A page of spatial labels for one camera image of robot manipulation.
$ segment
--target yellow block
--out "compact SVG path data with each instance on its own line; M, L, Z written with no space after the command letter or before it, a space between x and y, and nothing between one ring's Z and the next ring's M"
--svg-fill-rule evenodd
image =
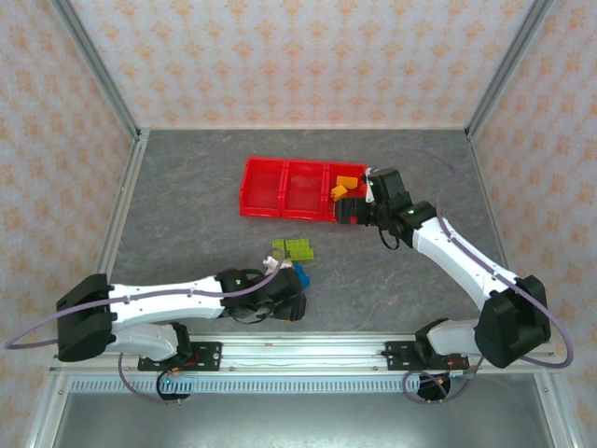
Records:
M348 194L348 189L346 189L342 185L338 185L337 187L335 187L335 188L332 189L332 192L331 192L330 196L332 197L332 199L335 202L335 201L339 201L340 199L342 199L347 194Z
M339 175L336 177L336 185L342 185L346 189L355 189L358 187L358 179L356 177Z

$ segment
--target black mounting bracket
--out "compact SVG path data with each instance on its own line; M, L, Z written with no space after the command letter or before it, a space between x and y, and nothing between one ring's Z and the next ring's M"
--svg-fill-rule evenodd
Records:
M184 371L219 371L222 361L222 343L190 343L193 364L186 365ZM166 371L172 367L172 361L153 362L148 358L139 358L139 371Z
M468 357L436 356L424 362L415 341L388 341L381 355L386 358L388 371L462 371L468 370Z

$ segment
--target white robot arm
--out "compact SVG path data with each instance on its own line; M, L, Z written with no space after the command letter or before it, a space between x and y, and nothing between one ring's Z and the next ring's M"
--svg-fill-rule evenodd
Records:
M91 275L58 301L58 311L102 299L125 301L59 318L58 358L74 362L101 353L124 353L167 366L193 355L189 352L187 329L175 323L179 319L231 317L243 323L261 322L267 317L300 320L306 298L292 263L284 262L280 272L264 287L234 298L225 297L262 282L271 274L272 263L277 264L272 258L264 261L269 268L266 273L228 269L192 282L149 287L108 285L104 274ZM257 320L241 320L249 315ZM155 325L156 322L173 323Z
M452 354L481 354L494 366L504 368L548 341L548 318L496 277L505 278L547 306L539 280L531 275L520 279L487 258L446 219L442 226L430 203L413 204L396 169L368 170L365 178L367 197L338 201L336 220L350 223L355 219L357 224L377 226L386 247L395 249L402 241L427 256L466 291L481 311L479 319L440 319L417 331L417 351L423 363ZM385 242L384 231L396 238L395 247ZM492 271L483 269L473 258Z

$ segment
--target lime green block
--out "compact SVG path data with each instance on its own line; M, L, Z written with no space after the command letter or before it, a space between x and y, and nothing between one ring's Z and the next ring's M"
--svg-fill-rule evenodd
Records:
M285 251L284 239L283 238L278 238L278 239L272 240L271 241L271 247L279 247L283 251ZM273 253L273 258L274 259L279 259L278 252L274 252Z
M306 238L300 240L286 240L286 249L287 250L294 250L294 249L309 249L309 240Z
M310 248L299 248L290 249L290 260L291 261L311 261L315 258L313 249Z

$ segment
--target wall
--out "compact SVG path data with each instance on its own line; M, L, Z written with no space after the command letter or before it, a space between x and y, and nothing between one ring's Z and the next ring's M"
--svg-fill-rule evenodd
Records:
M0 36L5 340L92 272L130 142L47 0L3 2ZM24 444L52 351L0 351L2 446Z
M566 376L586 446L597 438L595 29L597 8L556 1L475 140L507 257L546 283L573 336Z
M532 0L75 0L146 127L464 128Z

